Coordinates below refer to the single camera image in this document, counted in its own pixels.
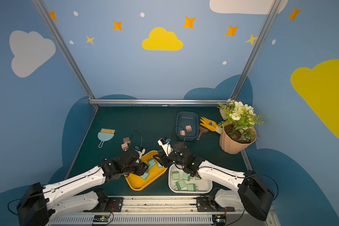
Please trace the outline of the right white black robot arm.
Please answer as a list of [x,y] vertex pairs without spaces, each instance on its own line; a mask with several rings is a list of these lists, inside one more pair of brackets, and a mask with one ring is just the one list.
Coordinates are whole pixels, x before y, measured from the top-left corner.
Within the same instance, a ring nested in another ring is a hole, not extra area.
[[158,144],[162,150],[154,158],[162,166],[178,165],[191,177],[207,179],[237,192],[240,208],[254,218],[266,221],[276,195],[258,173],[252,170],[237,172],[219,167],[192,155],[187,146],[180,142],[171,147],[170,140],[166,137],[158,140]]

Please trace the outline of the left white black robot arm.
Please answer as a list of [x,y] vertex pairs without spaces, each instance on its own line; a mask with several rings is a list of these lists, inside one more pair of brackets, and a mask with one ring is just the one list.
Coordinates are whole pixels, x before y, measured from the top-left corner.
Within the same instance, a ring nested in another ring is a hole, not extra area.
[[35,183],[26,190],[17,204],[21,226],[46,226],[51,220],[79,211],[113,210],[106,193],[101,190],[84,195],[81,192],[122,176],[142,176],[148,165],[140,154],[129,149],[114,159],[106,159],[100,165],[67,180],[42,186]]

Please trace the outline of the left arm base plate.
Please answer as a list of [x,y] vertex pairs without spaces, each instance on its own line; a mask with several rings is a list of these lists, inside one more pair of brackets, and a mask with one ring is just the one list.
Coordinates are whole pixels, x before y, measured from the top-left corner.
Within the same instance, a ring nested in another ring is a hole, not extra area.
[[83,212],[121,212],[123,200],[123,197],[108,197],[100,200],[94,209],[84,210]]

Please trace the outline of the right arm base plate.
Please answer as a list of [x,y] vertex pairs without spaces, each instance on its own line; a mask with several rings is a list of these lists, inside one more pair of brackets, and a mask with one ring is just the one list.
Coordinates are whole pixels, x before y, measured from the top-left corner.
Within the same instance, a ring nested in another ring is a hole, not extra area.
[[234,207],[221,207],[214,200],[206,196],[199,196],[196,198],[196,207],[198,212],[235,212]]

